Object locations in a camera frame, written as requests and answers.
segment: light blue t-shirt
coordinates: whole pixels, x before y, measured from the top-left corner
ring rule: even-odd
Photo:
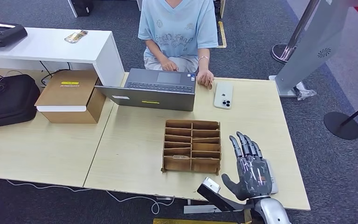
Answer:
[[[154,40],[167,57],[197,56],[197,49],[218,46],[213,0],[143,0],[138,38]],[[153,56],[148,48],[145,56]]]

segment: prosthetic hand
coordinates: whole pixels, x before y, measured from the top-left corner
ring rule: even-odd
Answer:
[[[290,224],[282,204],[269,197],[272,181],[269,168],[258,145],[248,136],[236,133],[241,147],[234,136],[230,140],[234,146],[237,158],[239,183],[230,180],[227,174],[222,174],[224,185],[241,201],[248,199],[247,204],[254,204],[251,209],[253,216],[257,212],[266,224]]]

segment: laptop keyboard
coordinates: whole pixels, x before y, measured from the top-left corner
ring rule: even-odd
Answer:
[[[142,90],[172,91],[172,92],[192,92],[193,90],[191,86],[134,83],[134,82],[129,82],[127,84],[127,88],[142,89]]]

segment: laptop touchpad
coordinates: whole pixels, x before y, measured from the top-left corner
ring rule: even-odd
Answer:
[[[159,83],[180,83],[180,73],[160,72],[157,77]]]

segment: robotic thumb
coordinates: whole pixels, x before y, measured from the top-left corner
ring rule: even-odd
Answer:
[[[227,174],[222,174],[223,184],[238,198],[238,184],[234,183]]]

